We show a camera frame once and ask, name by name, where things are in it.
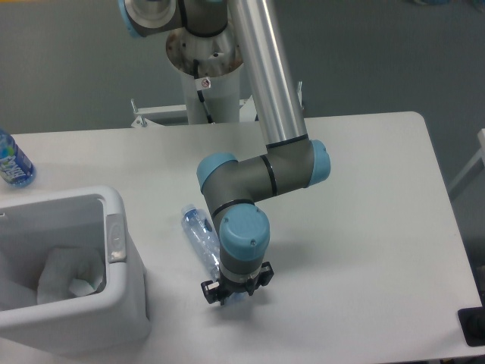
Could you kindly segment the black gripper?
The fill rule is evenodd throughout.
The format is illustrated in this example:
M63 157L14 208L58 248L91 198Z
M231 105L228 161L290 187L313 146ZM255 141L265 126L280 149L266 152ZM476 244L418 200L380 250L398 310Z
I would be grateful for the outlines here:
M251 293L259 287L265 287L274 276L274 270L269 262L263 262L260 268L248 274L237 274L224 265L220 265L217 281L203 281L201 289L209 304L222 304L234 293Z

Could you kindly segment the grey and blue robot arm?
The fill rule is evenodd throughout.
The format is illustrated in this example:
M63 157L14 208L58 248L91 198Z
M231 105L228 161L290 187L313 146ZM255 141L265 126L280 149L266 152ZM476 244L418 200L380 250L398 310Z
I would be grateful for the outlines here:
M265 255L270 222L260 201L326 180L330 157L308 135L292 81L273 1L121 1L120 15L135 37L166 35L165 51L182 76L192 123L237 121L238 77L246 71L263 146L242 158L210 152L196 176L220 241L210 303L253 294L274 275Z

